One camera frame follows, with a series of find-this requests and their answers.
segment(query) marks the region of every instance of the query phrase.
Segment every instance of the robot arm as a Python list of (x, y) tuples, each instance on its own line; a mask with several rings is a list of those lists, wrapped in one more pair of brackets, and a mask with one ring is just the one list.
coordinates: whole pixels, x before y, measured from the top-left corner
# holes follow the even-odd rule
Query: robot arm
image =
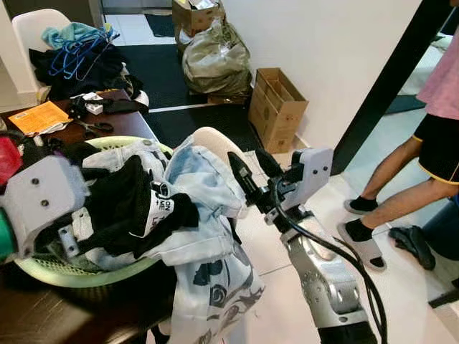
[(354, 276), (336, 253), (293, 229), (280, 216), (273, 197), (278, 181), (282, 209), (315, 236), (332, 242), (333, 238), (303, 204), (328, 182), (333, 151), (298, 150), (285, 172), (268, 153), (257, 151), (262, 169), (271, 178), (269, 186), (262, 188), (255, 185), (250, 169), (235, 154), (228, 156), (233, 174), (247, 195), (247, 205), (256, 205), (265, 214), (265, 222), (276, 225), (282, 233), (280, 239), (300, 277), (322, 344), (376, 344)]

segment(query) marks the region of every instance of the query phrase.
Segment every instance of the green handle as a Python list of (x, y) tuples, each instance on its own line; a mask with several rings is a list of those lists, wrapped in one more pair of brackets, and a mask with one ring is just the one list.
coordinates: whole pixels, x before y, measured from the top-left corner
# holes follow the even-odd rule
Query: green handle
[(14, 252), (14, 242), (11, 235), (12, 228), (3, 209), (0, 209), (0, 262)]

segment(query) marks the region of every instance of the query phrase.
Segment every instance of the teal cloth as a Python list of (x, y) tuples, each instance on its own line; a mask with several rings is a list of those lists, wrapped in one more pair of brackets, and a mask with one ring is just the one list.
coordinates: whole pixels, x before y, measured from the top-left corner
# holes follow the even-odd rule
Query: teal cloth
[(75, 41), (86, 36), (87, 39), (98, 37), (95, 27), (83, 23), (71, 23), (64, 29), (58, 30), (54, 27), (47, 27), (42, 33), (42, 39), (53, 49), (60, 49), (66, 41)]

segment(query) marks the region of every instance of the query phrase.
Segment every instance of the black door frame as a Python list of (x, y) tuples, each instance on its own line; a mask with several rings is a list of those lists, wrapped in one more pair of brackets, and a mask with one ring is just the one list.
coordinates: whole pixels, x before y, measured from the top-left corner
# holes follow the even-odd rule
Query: black door frame
[(372, 132), (453, 9), (448, 0), (423, 0), (377, 81), (335, 148), (331, 174), (344, 171)]

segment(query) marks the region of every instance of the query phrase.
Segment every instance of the black cable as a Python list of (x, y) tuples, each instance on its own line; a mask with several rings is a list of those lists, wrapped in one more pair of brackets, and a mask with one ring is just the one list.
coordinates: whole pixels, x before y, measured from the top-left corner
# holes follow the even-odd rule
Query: black cable
[(386, 319), (386, 312), (384, 311), (384, 305), (382, 304), (382, 299), (381, 296), (379, 295), (378, 289), (376, 288), (376, 285), (373, 283), (373, 280), (371, 277), (368, 275), (366, 270), (364, 269), (363, 265), (359, 263), (359, 261), (352, 257), (349, 253), (346, 251), (342, 250), (341, 248), (337, 247), (336, 245), (333, 245), (332, 243), (323, 240), (319, 236), (316, 236), (314, 233), (310, 233), (306, 229), (304, 229), (302, 226), (299, 226), (297, 223), (294, 222), (287, 214), (286, 212), (282, 209), (282, 206), (280, 205), (280, 200), (279, 200), (279, 194), (278, 194), (278, 187), (279, 184), (281, 183), (282, 178), (281, 177), (275, 177), (270, 179), (268, 182), (270, 184), (270, 189), (271, 189), (271, 196), (275, 201), (275, 208), (278, 211), (278, 213), (288, 222), (288, 224), (295, 229), (298, 233), (302, 234), (303, 236), (307, 237), (308, 239), (313, 240), (314, 242), (317, 242), (321, 246), (329, 249), (332, 252), (335, 252), (339, 256), (343, 257), (345, 260), (350, 262), (354, 268), (360, 273), (360, 275), (364, 278), (364, 281), (368, 283), (369, 290), (372, 292), (374, 299), (376, 301), (376, 304), (378, 306), (379, 310), (379, 317), (381, 320), (381, 328), (378, 328), (379, 335), (381, 336), (381, 342), (382, 344), (387, 344), (387, 319)]

